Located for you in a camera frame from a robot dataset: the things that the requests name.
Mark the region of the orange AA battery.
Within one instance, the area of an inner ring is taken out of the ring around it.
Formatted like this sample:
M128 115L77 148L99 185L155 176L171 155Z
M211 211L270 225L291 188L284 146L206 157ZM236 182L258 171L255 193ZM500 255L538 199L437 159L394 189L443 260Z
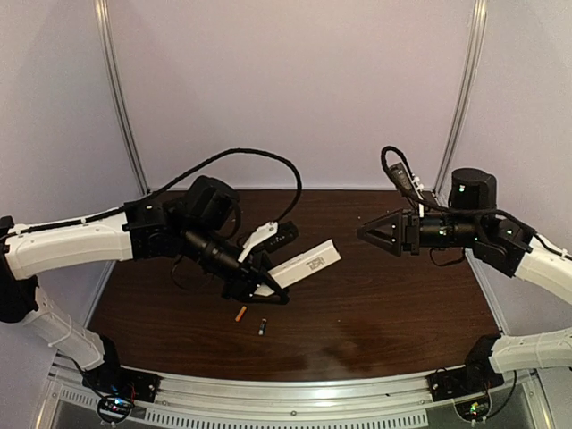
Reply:
M237 323L241 321L241 319L243 318L243 316L246 314L247 309L248 309L248 308L247 308L246 306L243 306L243 307L240 309L239 313L238 313L238 314L236 315L236 317L235 317L235 321L236 321Z

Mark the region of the white remote control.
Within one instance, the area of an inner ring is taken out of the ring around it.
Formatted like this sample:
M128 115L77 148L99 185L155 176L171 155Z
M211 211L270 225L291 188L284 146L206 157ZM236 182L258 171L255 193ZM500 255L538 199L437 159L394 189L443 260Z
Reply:
M340 260L341 255L333 240L327 240L307 252L272 268L269 274L280 289L285 290Z

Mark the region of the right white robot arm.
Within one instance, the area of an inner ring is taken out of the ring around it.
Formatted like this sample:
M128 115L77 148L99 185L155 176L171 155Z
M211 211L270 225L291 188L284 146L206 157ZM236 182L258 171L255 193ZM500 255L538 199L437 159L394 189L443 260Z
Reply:
M357 236L394 256L460 248L508 277L516 277L571 300L571 255L534 229L495 214L496 178L475 168L452 174L446 207L397 210L357 229ZM466 379L480 387L496 374L571 364L571 331L487 335L467 355Z

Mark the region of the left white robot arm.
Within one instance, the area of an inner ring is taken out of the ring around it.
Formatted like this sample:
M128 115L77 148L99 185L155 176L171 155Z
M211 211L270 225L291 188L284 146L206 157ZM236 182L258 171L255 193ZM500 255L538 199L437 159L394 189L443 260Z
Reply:
M222 295L285 305L287 291L271 275L268 253L282 244L281 225L258 227L240 248L220 230L238 216L238 192L216 178L200 176L187 192L168 201L153 196L106 213L59 224L28 226L1 220L1 320L28 324L36 335L70 357L87 386L120 392L130 385L113 341L88 331L64 313L40 288L38 275L53 269L100 261L186 257L223 281Z

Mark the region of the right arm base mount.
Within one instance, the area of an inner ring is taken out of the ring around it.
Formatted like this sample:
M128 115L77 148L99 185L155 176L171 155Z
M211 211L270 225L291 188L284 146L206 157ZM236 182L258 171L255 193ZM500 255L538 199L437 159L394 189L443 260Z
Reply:
M457 416L472 425L492 416L492 389L504 384L501 374L482 366L438 368L426 377L433 402L451 400Z

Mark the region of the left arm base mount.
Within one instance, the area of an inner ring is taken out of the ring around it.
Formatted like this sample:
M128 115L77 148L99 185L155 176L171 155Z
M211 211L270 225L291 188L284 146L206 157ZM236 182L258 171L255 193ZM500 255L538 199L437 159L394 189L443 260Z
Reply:
M111 426L135 416L137 402L153 403L161 377L158 374L120 367L115 375L99 370L80 370L82 385L97 395L96 412Z

